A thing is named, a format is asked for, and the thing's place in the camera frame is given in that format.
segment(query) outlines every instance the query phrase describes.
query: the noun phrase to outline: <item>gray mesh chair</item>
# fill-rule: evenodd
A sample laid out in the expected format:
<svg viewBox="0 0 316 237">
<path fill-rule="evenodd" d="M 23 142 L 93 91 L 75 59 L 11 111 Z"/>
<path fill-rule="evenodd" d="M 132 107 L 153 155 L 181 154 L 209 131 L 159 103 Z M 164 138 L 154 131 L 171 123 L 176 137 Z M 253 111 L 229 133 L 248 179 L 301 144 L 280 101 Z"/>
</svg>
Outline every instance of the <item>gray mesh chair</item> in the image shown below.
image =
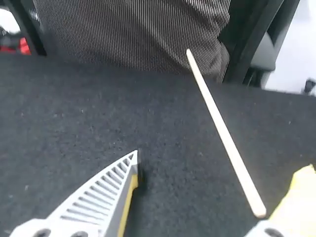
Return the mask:
<svg viewBox="0 0 316 237">
<path fill-rule="evenodd" d="M 299 0 L 4 1 L 25 25 L 34 53 L 186 74 L 190 48 L 204 75 L 245 83 L 258 70 L 274 69 L 260 62 L 276 58 L 278 31 L 272 36 L 269 27 L 277 29 L 281 6 L 296 9 Z"/>
</svg>

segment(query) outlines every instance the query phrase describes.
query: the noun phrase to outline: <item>gray plastic part with slots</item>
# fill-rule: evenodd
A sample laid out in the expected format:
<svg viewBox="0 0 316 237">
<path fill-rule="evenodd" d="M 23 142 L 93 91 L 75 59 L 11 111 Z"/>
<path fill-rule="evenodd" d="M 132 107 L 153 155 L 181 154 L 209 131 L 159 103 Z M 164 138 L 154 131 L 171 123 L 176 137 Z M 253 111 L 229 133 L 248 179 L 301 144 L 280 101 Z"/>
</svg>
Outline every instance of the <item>gray plastic part with slots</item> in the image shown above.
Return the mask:
<svg viewBox="0 0 316 237">
<path fill-rule="evenodd" d="M 10 237 L 118 236 L 133 175 L 138 175 L 137 150 L 93 176 L 46 219 L 28 221 L 16 227 Z"/>
</svg>

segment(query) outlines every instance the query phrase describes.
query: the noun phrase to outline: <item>screw hole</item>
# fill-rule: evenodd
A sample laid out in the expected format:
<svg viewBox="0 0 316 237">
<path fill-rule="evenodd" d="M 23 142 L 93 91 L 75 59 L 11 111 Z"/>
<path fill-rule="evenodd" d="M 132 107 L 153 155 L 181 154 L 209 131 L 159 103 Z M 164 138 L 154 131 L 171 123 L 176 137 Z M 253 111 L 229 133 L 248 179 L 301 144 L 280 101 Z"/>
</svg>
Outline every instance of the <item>screw hole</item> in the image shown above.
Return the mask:
<svg viewBox="0 0 316 237">
<path fill-rule="evenodd" d="M 74 233 L 71 237 L 88 237 L 88 233 L 84 231 L 79 231 Z"/>
<path fill-rule="evenodd" d="M 40 231 L 37 231 L 33 237 L 48 237 L 50 235 L 50 230 L 49 229 L 43 229 Z"/>
<path fill-rule="evenodd" d="M 272 228 L 265 229 L 265 232 L 271 237 L 284 237 L 279 231 Z"/>
</svg>

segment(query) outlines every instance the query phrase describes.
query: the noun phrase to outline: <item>table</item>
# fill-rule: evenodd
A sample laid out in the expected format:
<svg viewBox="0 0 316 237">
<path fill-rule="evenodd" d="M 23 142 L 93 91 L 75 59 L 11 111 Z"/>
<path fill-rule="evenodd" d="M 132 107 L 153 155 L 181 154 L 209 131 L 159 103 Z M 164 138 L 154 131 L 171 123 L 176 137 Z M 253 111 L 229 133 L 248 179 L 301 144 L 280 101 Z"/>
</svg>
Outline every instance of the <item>table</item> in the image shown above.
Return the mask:
<svg viewBox="0 0 316 237">
<path fill-rule="evenodd" d="M 256 224 L 192 75 L 7 54 L 0 65 L 1 236 L 135 149 L 147 183 L 126 236 L 242 237 Z M 271 213 L 316 163 L 315 98 L 207 83 Z"/>
</svg>

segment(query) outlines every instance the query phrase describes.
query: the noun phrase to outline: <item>yellow object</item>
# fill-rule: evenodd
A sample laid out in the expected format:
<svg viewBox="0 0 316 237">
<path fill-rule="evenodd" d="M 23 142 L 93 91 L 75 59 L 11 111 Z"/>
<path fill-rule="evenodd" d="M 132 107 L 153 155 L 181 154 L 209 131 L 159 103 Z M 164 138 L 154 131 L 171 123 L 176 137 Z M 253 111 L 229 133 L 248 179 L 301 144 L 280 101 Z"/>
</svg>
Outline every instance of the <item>yellow object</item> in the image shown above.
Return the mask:
<svg viewBox="0 0 316 237">
<path fill-rule="evenodd" d="M 316 237 L 316 173 L 312 165 L 294 173 L 290 189 L 270 221 L 293 235 Z"/>
<path fill-rule="evenodd" d="M 120 225 L 119 225 L 119 229 L 118 229 L 118 237 L 123 237 L 123 235 L 124 235 L 124 230 L 125 230 L 125 226 L 126 226 L 126 221 L 127 221 L 130 202 L 132 199 L 132 194 L 133 194 L 134 189 L 136 189 L 137 187 L 138 187 L 138 176 L 137 176 L 137 174 L 134 174 L 132 176 L 132 180 L 130 182 L 127 197 L 125 200 L 124 210 L 123 210 L 122 218 L 120 220 Z"/>
</svg>

